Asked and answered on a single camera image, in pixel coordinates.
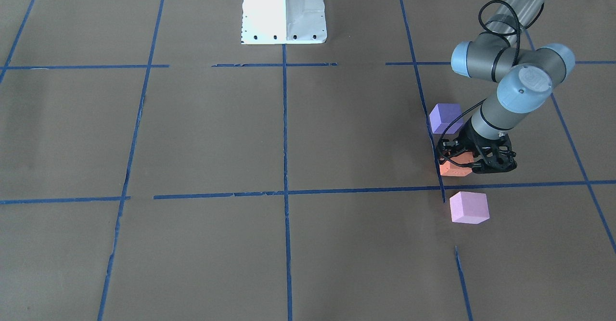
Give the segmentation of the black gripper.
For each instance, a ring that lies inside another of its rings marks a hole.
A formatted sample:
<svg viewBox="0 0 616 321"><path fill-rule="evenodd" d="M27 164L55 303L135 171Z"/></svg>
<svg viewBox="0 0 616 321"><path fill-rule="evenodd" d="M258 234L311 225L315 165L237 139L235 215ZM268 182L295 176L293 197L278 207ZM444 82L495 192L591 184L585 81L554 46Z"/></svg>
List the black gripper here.
<svg viewBox="0 0 616 321"><path fill-rule="evenodd" d="M458 136L449 141L440 137L436 145L438 160L444 160L441 173L506 173L517 168L516 153L512 150L508 134L495 140L479 135L472 124L464 124ZM462 156L473 162L451 162Z"/></svg>

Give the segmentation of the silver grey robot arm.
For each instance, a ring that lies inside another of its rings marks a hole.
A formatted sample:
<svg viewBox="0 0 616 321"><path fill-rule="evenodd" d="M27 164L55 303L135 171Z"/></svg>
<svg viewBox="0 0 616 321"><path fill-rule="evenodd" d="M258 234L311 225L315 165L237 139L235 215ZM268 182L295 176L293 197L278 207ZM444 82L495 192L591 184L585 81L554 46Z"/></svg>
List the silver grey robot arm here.
<svg viewBox="0 0 616 321"><path fill-rule="evenodd" d="M517 168L510 131L537 110L576 66L576 56L561 43L534 51L521 48L521 36L539 18L545 0L491 0L478 14L482 32L459 43L452 70L470 79L497 84L495 92L469 108L471 117L458 136L440 135L438 163L475 174L506 173Z"/></svg>

